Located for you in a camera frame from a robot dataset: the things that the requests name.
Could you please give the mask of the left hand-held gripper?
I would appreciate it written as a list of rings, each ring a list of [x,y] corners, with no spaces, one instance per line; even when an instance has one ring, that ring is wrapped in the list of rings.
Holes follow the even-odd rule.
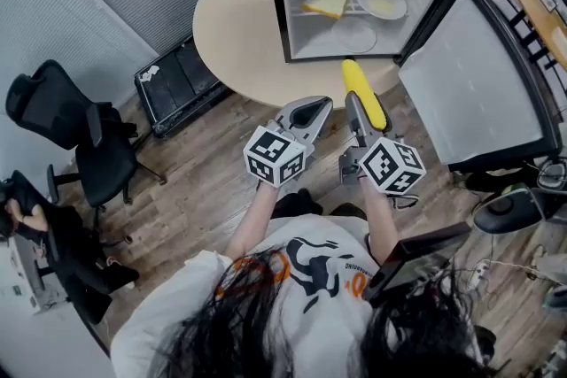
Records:
[[[333,101],[327,96],[308,96],[285,105],[274,120],[256,128],[244,147],[247,172],[274,188],[298,179],[332,111]]]

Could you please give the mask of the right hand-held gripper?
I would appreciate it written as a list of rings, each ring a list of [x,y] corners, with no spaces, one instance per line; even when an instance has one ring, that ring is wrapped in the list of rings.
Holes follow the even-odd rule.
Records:
[[[354,91],[346,94],[346,116],[356,144],[338,160],[340,182],[354,185],[367,177],[381,193],[404,196],[426,175],[423,161],[413,146],[399,135],[392,135],[392,121],[386,121],[382,132],[373,133],[373,126],[362,101]]]

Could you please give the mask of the yellow banana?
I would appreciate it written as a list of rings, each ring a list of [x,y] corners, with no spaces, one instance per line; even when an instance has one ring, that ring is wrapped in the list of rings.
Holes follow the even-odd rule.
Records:
[[[360,65],[355,60],[345,59],[341,69],[346,93],[353,92],[360,99],[374,129],[385,131],[388,126],[386,115]]]

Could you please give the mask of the black mini fridge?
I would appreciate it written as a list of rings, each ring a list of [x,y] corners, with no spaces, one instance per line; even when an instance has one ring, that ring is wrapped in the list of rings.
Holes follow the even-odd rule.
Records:
[[[451,170],[497,170],[561,152],[555,100],[493,0],[406,0],[396,20],[347,0],[341,19],[364,19],[376,31],[365,53],[341,46],[331,30],[339,19],[303,11],[304,1],[274,0],[285,60],[391,60]]]

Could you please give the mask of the person's right forearm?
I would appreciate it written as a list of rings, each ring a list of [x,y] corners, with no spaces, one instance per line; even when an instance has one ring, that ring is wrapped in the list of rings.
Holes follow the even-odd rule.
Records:
[[[383,264],[400,240],[392,208],[384,193],[377,191],[368,177],[359,179],[369,224],[369,248],[378,264]]]

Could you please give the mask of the person's left forearm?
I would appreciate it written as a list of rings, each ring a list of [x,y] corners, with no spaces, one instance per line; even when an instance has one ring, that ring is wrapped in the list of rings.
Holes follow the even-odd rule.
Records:
[[[224,255],[236,260],[253,250],[265,237],[279,189],[261,182],[254,199],[230,238]]]

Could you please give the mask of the plain white plate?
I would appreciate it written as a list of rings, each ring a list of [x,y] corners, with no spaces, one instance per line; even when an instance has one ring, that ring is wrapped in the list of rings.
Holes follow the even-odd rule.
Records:
[[[353,53],[369,52],[377,42],[375,29],[364,19],[346,17],[338,20],[331,30],[337,42]]]

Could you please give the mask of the person's black trousers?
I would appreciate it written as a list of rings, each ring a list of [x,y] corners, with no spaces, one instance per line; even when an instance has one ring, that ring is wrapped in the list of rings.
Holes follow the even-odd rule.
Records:
[[[276,202],[271,219],[298,217],[306,214],[323,215],[323,208],[316,203],[307,189],[289,193]],[[355,217],[366,220],[366,213],[351,203],[343,203],[328,213],[329,216]]]

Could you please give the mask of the round beige table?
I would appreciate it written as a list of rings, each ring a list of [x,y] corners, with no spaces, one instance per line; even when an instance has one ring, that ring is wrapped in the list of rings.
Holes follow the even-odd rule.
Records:
[[[198,0],[192,32],[207,68],[245,98],[282,107],[328,96],[345,106],[339,61],[285,62],[274,0]]]

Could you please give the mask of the white plate with yellow centre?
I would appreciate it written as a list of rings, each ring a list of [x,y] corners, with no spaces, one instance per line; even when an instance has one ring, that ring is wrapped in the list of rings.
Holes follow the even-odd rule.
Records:
[[[379,19],[401,19],[408,12],[406,0],[357,0],[357,2],[365,12]]]

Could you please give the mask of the black flat platform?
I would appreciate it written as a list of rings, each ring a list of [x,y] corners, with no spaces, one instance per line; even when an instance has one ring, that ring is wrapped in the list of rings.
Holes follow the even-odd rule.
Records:
[[[137,72],[134,83],[153,135],[163,139],[233,94],[189,36]]]

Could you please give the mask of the black tablet device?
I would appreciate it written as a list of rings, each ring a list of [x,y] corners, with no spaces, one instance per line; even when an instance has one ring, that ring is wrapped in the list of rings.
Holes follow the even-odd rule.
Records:
[[[362,298],[376,307],[394,289],[410,288],[434,277],[448,267],[471,231],[466,222],[460,222],[398,241],[362,292]]]

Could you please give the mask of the grey round shell chair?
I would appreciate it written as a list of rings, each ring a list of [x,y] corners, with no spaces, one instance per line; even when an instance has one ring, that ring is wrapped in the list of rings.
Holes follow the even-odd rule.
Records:
[[[490,235],[515,233],[544,219],[544,197],[523,183],[492,194],[472,214],[474,226]]]

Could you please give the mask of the white power strip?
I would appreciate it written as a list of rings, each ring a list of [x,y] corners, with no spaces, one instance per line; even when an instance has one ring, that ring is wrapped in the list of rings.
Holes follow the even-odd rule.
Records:
[[[479,261],[470,272],[469,279],[467,280],[467,291],[478,289],[483,283],[487,282],[490,273],[491,261],[483,259]]]

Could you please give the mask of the wooden desk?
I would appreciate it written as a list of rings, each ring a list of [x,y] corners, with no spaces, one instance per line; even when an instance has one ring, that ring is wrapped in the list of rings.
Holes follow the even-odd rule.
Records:
[[[567,72],[567,26],[556,10],[548,10],[541,0],[517,0],[556,63]]]

